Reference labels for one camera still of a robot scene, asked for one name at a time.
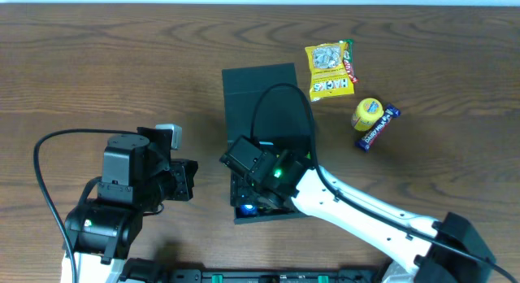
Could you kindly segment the blue Oreo cookie pack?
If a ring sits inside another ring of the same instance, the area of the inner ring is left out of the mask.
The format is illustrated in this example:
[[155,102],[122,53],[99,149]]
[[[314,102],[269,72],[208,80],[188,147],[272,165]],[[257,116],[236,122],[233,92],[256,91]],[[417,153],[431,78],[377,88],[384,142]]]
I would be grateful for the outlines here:
[[258,208],[250,204],[240,205],[239,211],[241,216],[256,216],[258,214]]

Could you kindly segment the black gift box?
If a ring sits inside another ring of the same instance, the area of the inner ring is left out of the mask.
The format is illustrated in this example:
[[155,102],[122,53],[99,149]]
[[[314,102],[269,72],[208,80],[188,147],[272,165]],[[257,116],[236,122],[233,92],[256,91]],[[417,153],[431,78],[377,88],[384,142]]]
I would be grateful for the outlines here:
[[[282,63],[222,70],[227,146],[238,137],[266,141],[281,137],[308,136],[306,107],[294,89],[295,65]],[[235,224],[303,218],[295,212],[260,212],[241,216],[233,207]]]

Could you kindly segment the yellow Hacks candy bag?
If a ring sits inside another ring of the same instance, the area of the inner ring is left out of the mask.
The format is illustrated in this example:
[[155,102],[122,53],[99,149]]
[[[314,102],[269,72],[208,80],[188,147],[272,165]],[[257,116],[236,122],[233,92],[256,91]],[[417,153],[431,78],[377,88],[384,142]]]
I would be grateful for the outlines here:
[[350,80],[343,64],[344,52],[345,44],[342,40],[305,48],[312,102],[354,94],[355,84]]

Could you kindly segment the yellow round candy tub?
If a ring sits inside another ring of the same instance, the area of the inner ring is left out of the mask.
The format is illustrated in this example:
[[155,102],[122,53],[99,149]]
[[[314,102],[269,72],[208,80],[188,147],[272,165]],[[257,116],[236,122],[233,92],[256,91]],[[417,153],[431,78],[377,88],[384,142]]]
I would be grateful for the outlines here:
[[357,131],[367,131],[384,114],[382,103],[375,98],[365,98],[360,101],[351,119],[351,125]]

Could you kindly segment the purple Dairy Milk bar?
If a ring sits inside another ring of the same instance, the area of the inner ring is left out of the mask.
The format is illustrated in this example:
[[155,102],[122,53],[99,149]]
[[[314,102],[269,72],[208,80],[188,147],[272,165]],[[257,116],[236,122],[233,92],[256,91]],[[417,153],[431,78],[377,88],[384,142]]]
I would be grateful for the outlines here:
[[388,126],[391,120],[398,118],[401,115],[401,110],[393,106],[392,104],[388,104],[385,107],[383,115],[375,122],[372,128],[358,141],[354,143],[354,145],[361,150],[367,152],[377,137],[383,132],[383,130]]

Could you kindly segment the red striped candy pack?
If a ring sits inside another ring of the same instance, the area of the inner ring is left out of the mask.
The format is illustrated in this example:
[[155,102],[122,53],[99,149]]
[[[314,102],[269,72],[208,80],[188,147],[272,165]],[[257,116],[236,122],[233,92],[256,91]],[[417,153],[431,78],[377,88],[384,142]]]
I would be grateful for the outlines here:
[[344,55],[343,55],[343,64],[344,68],[350,78],[350,80],[354,83],[358,83],[358,78],[355,76],[355,72],[353,69],[353,40],[344,39],[342,42],[345,44]]

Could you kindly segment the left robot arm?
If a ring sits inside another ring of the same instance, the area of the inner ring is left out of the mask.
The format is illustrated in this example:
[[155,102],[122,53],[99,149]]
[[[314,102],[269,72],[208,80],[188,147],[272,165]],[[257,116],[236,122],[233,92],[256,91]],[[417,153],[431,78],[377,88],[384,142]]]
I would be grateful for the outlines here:
[[77,206],[67,215],[69,255],[76,274],[63,282],[161,282],[159,268],[148,272],[126,266],[131,244],[146,216],[164,209],[164,201],[188,201],[198,164],[173,159],[182,128],[158,124],[136,133],[116,133],[103,152],[102,174],[85,186]]

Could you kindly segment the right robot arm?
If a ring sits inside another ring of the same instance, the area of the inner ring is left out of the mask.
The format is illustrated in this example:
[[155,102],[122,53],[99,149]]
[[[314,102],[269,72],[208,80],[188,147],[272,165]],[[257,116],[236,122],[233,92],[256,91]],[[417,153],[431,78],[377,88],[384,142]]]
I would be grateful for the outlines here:
[[385,281],[485,282],[496,259],[474,225],[449,212],[442,220],[404,211],[337,179],[315,151],[275,153],[239,137],[220,161],[272,207],[289,203],[386,254],[402,271]]

